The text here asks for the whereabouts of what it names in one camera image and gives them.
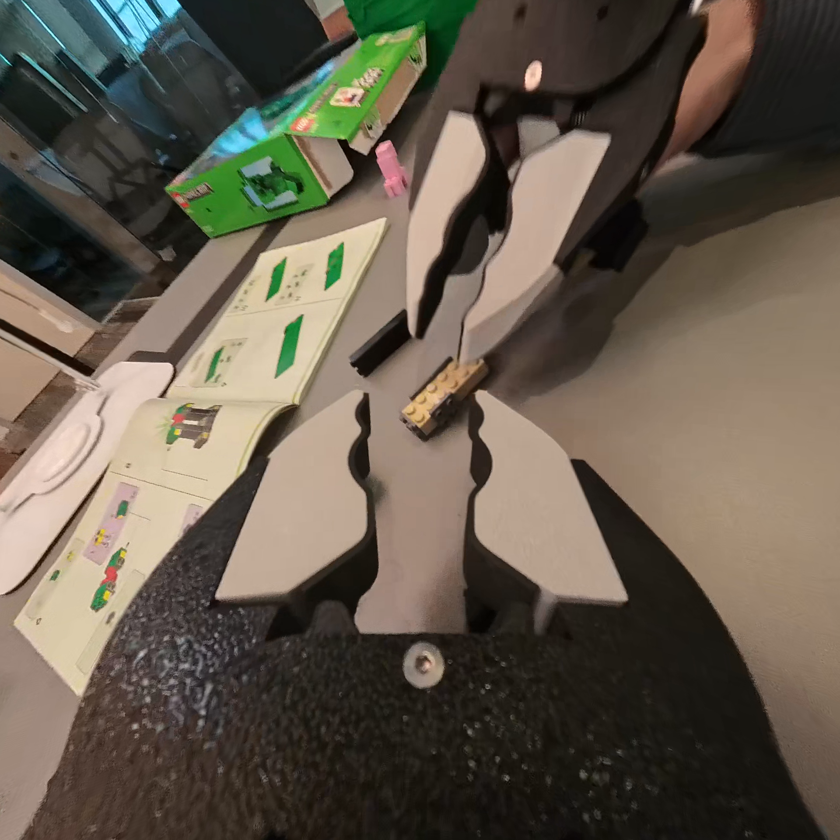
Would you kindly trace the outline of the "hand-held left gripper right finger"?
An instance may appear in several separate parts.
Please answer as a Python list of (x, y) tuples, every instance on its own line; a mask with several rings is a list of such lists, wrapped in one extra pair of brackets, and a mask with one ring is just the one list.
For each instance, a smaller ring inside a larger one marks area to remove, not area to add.
[(621, 607), (627, 589), (571, 458), (488, 391), (469, 400), (464, 581), (468, 632), (512, 614), (546, 634), (560, 604)]

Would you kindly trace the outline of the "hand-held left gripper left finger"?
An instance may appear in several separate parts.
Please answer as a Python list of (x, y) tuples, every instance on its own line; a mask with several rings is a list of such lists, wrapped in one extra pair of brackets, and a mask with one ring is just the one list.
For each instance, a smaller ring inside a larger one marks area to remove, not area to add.
[(370, 397), (355, 390), (279, 442), (215, 602), (277, 604), (294, 617), (335, 602), (355, 617), (379, 570), (370, 436)]

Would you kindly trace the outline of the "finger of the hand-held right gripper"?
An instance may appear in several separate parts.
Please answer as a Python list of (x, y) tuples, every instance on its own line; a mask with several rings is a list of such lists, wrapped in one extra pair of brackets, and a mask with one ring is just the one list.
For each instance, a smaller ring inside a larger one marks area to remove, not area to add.
[(409, 213), (406, 314), (414, 338), (422, 339), (434, 319), (476, 220), (484, 219), (488, 235), (505, 227), (509, 187), (485, 120), (448, 112)]
[(554, 261), (611, 141), (609, 133), (574, 129), (520, 163), (509, 195), (507, 232), (463, 321), (460, 363), (483, 359), (500, 345), (557, 277)]

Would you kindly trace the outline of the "tan and black brick assembly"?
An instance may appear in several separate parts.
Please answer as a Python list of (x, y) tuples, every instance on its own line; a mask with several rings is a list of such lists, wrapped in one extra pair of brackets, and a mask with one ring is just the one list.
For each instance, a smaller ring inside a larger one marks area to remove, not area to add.
[(427, 441), (449, 424), (488, 374), (485, 360), (461, 363), (447, 357), (402, 409), (402, 423), (415, 437)]

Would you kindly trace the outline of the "person's right forearm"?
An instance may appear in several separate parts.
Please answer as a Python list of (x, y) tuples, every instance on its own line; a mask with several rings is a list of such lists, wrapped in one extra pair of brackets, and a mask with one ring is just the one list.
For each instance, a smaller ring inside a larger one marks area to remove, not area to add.
[(838, 150), (838, 1), (719, 1), (701, 15), (707, 39), (660, 164)]

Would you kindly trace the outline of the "grey desk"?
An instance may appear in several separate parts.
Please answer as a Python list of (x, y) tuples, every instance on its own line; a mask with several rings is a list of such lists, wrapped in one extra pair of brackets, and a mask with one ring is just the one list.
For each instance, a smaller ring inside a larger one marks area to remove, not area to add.
[[(407, 201), (370, 169), (273, 249), (388, 216), (298, 409), (146, 579), (78, 697), (2, 642), (2, 838), (838, 838), (838, 157), (684, 159), (624, 273), (578, 273), (491, 355), (571, 458), (628, 593), (469, 633), (464, 415), (398, 414), (475, 275), (367, 379), (406, 304)], [(270, 452), (370, 397), (379, 570), (355, 617), (215, 591)]]

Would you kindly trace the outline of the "pink brick figure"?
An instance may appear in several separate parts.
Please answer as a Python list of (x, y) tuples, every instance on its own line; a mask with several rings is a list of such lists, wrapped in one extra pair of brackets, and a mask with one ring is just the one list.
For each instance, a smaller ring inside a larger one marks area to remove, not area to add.
[(405, 194), (410, 181), (393, 142), (387, 140), (379, 143), (375, 148), (375, 159), (381, 172), (385, 194), (389, 198)]

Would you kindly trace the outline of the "green stacked plastic bins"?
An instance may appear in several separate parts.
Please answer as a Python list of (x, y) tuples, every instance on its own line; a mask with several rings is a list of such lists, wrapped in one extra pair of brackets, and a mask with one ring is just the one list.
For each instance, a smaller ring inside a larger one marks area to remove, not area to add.
[(425, 25), (427, 68), (416, 84), (419, 91), (434, 89), (476, 1), (344, 1), (358, 36)]

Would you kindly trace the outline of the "long black brick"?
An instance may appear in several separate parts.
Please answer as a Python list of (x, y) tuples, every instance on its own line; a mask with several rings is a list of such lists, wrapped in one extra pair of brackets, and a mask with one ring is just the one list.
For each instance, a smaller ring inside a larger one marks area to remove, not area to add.
[(350, 365), (359, 376), (368, 377), (411, 338), (407, 312), (403, 309), (352, 352)]

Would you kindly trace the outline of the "green toy brick box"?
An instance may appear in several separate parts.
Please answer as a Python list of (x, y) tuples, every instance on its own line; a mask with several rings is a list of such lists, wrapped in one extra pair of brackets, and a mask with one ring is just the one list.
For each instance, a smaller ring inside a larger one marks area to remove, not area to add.
[(424, 22), (370, 35), (247, 108), (165, 188), (215, 238), (327, 205), (427, 66)]

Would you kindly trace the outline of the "open instruction booklet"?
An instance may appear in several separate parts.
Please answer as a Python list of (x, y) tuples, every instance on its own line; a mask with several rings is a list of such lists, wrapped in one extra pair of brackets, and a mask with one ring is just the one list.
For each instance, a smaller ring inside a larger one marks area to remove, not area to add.
[(308, 389), (387, 227), (263, 253), (164, 397), (137, 408), (16, 629), (80, 697), (146, 579)]

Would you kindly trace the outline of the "black office chair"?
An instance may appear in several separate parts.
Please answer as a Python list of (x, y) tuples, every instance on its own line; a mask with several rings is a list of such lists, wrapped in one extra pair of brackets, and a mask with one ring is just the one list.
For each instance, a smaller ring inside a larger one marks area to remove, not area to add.
[(302, 80), (358, 40), (352, 27), (329, 37), (313, 7), (304, 1), (180, 1), (179, 5), (261, 98)]

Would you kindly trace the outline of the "beige low cabinet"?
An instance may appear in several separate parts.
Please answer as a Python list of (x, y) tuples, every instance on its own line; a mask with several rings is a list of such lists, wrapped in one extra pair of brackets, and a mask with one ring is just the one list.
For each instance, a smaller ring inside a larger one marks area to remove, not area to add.
[[(99, 326), (3, 260), (1, 319), (69, 355), (75, 355)], [(2, 341), (2, 424), (15, 421), (57, 374), (47, 362)]]

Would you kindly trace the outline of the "white rounded base plate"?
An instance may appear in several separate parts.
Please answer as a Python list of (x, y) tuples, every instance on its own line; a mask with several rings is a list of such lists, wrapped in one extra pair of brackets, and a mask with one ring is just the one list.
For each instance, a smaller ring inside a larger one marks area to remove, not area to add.
[(115, 364), (84, 392), (1, 496), (1, 594), (17, 589), (64, 531), (109, 467), (139, 408), (161, 395), (168, 362)]

